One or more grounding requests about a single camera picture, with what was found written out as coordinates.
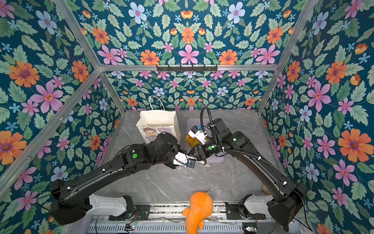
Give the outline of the yellow loaf fake bread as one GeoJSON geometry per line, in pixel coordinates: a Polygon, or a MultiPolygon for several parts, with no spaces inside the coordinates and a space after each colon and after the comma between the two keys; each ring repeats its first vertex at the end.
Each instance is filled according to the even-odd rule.
{"type": "Polygon", "coordinates": [[[186,143],[188,146],[193,148],[194,146],[198,145],[200,141],[194,137],[191,137],[190,135],[186,135],[186,143]]]}

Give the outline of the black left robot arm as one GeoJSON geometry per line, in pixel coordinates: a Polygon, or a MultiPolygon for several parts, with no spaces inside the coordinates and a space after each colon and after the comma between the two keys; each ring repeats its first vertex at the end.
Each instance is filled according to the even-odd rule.
{"type": "Polygon", "coordinates": [[[109,162],[70,182],[54,181],[50,215],[60,225],[71,224],[87,215],[109,215],[111,220],[131,219],[135,206],[130,196],[99,198],[94,193],[137,172],[163,164],[176,167],[177,154],[185,154],[170,133],[159,134],[151,143],[132,144],[121,149],[109,162]]]}

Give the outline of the white printed paper bag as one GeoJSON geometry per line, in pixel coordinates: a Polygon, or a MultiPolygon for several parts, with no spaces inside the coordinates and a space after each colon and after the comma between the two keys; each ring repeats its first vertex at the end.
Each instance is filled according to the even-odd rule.
{"type": "Polygon", "coordinates": [[[149,103],[151,110],[141,111],[140,119],[136,124],[144,141],[146,143],[151,143],[162,132],[172,134],[180,140],[181,134],[176,111],[166,111],[161,99],[156,96],[150,96],[149,103]],[[162,109],[153,109],[153,98],[159,100],[162,109]]]}

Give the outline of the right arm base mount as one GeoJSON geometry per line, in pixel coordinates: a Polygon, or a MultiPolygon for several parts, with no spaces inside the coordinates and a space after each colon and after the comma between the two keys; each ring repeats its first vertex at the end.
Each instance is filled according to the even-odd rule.
{"type": "Polygon", "coordinates": [[[252,214],[241,203],[225,202],[225,207],[228,220],[266,220],[264,214],[252,214]]]}

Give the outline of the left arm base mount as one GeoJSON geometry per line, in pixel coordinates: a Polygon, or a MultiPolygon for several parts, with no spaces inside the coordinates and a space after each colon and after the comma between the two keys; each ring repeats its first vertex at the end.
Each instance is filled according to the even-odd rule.
{"type": "Polygon", "coordinates": [[[110,221],[144,221],[148,220],[150,205],[134,205],[119,216],[109,216],[110,221]]]}

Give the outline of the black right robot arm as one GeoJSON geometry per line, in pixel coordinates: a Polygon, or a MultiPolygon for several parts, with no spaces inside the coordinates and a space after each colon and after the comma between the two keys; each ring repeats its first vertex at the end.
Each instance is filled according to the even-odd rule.
{"type": "Polygon", "coordinates": [[[283,175],[259,153],[245,134],[240,131],[232,133],[221,118],[213,119],[207,106],[200,112],[200,121],[203,121],[204,113],[208,114],[209,121],[207,124],[201,123],[201,129],[191,134],[200,142],[192,148],[191,153],[203,162],[211,156],[231,155],[248,167],[269,190],[271,198],[250,195],[238,204],[239,211],[242,215],[269,213],[289,232],[292,220],[299,211],[304,210],[307,187],[283,175]]]}

